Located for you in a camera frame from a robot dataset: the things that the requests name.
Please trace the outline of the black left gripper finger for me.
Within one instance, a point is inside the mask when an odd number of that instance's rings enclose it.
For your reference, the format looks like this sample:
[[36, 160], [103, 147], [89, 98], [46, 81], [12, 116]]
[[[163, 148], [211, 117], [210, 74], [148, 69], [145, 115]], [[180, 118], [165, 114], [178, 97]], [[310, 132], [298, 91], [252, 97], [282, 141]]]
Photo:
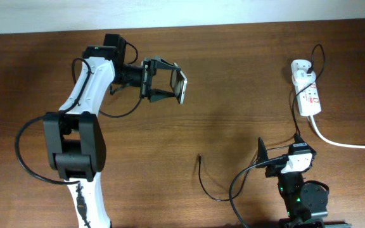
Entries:
[[175, 71], [181, 71], [181, 68], [179, 66], [176, 66], [174, 64], [171, 64], [167, 61], [165, 61], [163, 58], [156, 56], [153, 58], [154, 64], [153, 69], [154, 70], [175, 70]]
[[150, 89], [148, 93], [148, 99], [151, 103], [165, 98], [173, 98], [174, 96], [175, 94], [173, 92], [163, 91], [160, 89]]

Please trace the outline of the black smartphone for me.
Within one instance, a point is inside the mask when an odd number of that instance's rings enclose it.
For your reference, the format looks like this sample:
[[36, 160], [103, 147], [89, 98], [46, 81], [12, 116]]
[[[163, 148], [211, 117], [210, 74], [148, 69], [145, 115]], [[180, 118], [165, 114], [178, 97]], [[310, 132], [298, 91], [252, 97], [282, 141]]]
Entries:
[[172, 88], [174, 96], [176, 97], [180, 105], [184, 103], [187, 84], [188, 84], [188, 79], [181, 70], [172, 71], [170, 77], [170, 86]]

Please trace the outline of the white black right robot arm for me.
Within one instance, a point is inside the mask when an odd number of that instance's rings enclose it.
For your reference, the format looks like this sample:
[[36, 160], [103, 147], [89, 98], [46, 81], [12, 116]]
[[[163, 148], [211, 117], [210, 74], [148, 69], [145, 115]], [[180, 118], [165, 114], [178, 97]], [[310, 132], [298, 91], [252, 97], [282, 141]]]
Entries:
[[316, 151], [298, 134], [288, 152], [269, 158], [266, 146], [258, 138], [257, 168], [265, 168], [265, 176], [278, 179], [278, 191], [285, 202], [287, 218], [278, 222], [279, 227], [352, 227], [346, 222], [325, 223], [330, 188], [316, 181], [305, 180], [303, 174], [312, 168]]

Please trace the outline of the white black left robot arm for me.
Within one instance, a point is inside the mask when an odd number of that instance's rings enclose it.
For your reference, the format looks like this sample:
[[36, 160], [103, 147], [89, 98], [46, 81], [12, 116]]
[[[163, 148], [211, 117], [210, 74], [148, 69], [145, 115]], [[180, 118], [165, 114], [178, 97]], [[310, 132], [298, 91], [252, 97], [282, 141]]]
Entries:
[[89, 46], [82, 70], [66, 102], [43, 120], [48, 159], [68, 186], [79, 227], [111, 227], [101, 189], [106, 144], [98, 115], [106, 92], [139, 88], [139, 98], [151, 102], [177, 98], [183, 103], [187, 78], [176, 63], [156, 56], [139, 66], [124, 63], [117, 47]]

